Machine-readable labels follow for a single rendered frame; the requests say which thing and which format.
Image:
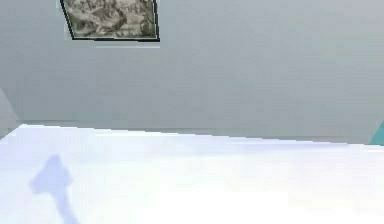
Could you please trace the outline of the black framed mountain picture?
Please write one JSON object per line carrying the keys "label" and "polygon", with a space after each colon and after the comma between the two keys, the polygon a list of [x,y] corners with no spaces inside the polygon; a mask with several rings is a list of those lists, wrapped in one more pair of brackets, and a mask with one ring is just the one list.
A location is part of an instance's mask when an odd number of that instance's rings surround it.
{"label": "black framed mountain picture", "polygon": [[59,0],[73,40],[159,42],[156,0]]}

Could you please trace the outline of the teal object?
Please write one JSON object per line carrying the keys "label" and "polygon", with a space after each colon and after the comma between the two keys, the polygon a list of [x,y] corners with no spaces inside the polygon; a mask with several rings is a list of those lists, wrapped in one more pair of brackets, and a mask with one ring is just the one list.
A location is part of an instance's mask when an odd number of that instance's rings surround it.
{"label": "teal object", "polygon": [[370,140],[370,144],[384,146],[384,121],[375,131],[373,137]]}

